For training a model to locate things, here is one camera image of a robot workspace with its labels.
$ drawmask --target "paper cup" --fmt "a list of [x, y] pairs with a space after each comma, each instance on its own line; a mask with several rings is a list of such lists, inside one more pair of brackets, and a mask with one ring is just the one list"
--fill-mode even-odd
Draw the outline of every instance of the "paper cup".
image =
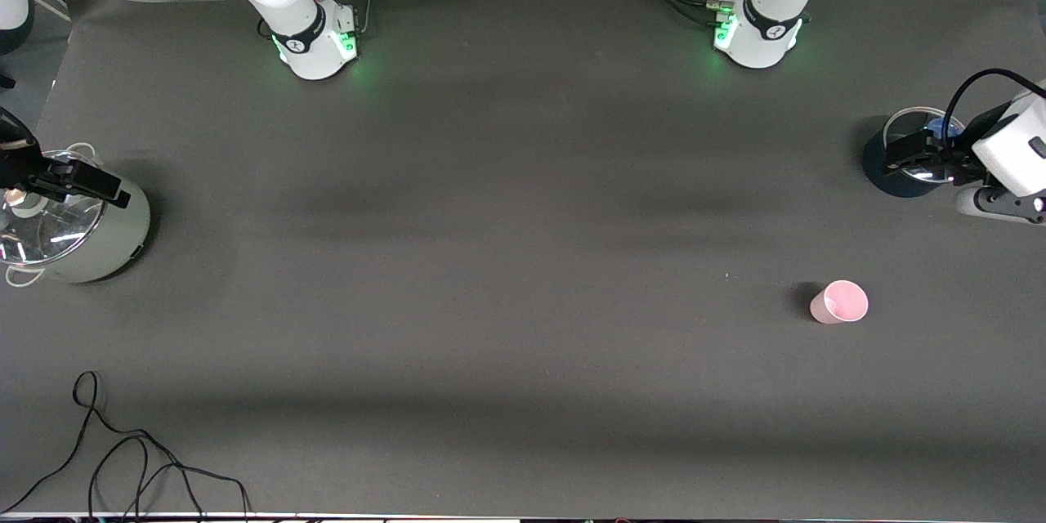
[[860, 286], [839, 280], [815, 296], [810, 312], [825, 325], [857, 322], [868, 314], [868, 295]]

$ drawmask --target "green indicator light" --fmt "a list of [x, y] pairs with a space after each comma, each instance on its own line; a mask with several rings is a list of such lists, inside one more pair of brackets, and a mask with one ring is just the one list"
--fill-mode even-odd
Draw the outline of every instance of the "green indicator light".
[[282, 59], [285, 64], [287, 64], [287, 56], [283, 54], [283, 47], [279, 46], [279, 42], [276, 40], [276, 36], [272, 36], [272, 43], [276, 46], [276, 50], [279, 51], [279, 58]]
[[353, 49], [356, 46], [356, 42], [353, 39], [351, 32], [331, 31], [331, 39], [336, 40], [337, 43], [335, 46], [345, 61], [351, 61], [351, 59], [356, 58], [356, 51]]
[[795, 47], [796, 40], [799, 39], [799, 28], [802, 28], [802, 18], [799, 18], [799, 22], [795, 24], [795, 33], [792, 35], [792, 40], [788, 42], [789, 49]]
[[726, 23], [720, 25], [722, 30], [715, 36], [715, 46], [720, 47], [722, 50], [727, 50], [730, 47], [730, 42], [733, 40], [733, 35], [737, 30], [737, 18], [730, 17]]

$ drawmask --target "blue object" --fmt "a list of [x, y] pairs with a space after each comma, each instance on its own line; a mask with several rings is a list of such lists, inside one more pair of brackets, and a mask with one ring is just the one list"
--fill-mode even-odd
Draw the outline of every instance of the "blue object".
[[[933, 118], [933, 120], [926, 123], [926, 129], [930, 129], [933, 132], [933, 136], [940, 139], [940, 130], [945, 127], [945, 117]], [[955, 124], [955, 117], [952, 117], [952, 121], [948, 124], [948, 138], [955, 139], [957, 136], [962, 135], [963, 129], [959, 129]]]

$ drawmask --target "gray fabric backdrop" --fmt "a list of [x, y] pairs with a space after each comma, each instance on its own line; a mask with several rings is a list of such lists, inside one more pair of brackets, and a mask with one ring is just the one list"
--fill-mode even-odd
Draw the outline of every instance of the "gray fabric backdrop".
[[[857, 162], [978, 69], [1046, 75], [1034, 0], [814, 0], [765, 72], [658, 0], [376, 0], [321, 83], [246, 2], [77, 8], [39, 135], [138, 180], [156, 236], [103, 283], [0, 290], [3, 502], [94, 368], [117, 425], [264, 510], [1046, 518], [1046, 232]], [[809, 319], [833, 278], [864, 322]], [[113, 441], [25, 508], [85, 508]]]

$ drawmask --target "pot handle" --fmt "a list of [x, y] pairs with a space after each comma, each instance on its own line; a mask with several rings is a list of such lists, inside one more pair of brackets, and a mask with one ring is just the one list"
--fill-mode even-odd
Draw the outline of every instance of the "pot handle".
[[72, 145], [66, 149], [67, 152], [74, 152], [74, 154], [83, 155], [83, 152], [81, 150], [89, 150], [91, 152], [91, 154], [88, 156], [90, 159], [96, 159], [98, 157], [97, 150], [95, 150], [94, 145], [91, 145], [90, 143], [72, 143]]
[[[7, 272], [4, 273], [4, 278], [7, 280], [7, 286], [10, 286], [13, 289], [26, 289], [36, 285], [38, 280], [44, 277], [44, 272], [46, 271], [45, 267], [39, 270], [23, 270], [21, 267], [8, 266]], [[32, 278], [28, 282], [16, 282], [15, 274], [30, 274]]]

